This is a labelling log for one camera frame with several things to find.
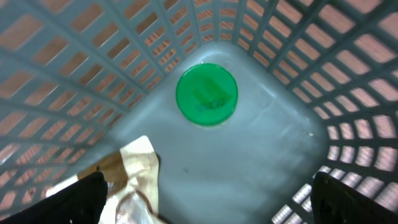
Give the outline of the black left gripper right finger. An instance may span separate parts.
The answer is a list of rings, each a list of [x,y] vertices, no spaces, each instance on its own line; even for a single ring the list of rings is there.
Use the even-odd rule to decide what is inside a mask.
[[[314,224],[397,224],[397,214],[325,172],[315,174],[310,200]]]

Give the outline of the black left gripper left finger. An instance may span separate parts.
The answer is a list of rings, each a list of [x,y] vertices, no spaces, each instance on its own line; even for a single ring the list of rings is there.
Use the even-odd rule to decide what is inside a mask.
[[[98,224],[107,194],[107,181],[96,171],[1,224]]]

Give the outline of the beige brown snack pouch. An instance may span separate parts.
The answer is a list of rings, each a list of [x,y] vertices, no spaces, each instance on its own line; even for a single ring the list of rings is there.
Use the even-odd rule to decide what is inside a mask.
[[[147,136],[141,136],[46,191],[48,198],[89,174],[100,171],[108,195],[99,224],[163,223],[159,212],[159,159]]]

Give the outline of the green lid white jar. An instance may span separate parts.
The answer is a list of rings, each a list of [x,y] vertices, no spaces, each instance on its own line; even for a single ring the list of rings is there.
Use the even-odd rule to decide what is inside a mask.
[[[175,101],[191,123],[219,126],[234,113],[239,98],[238,84],[220,65],[201,63],[187,69],[177,82]]]

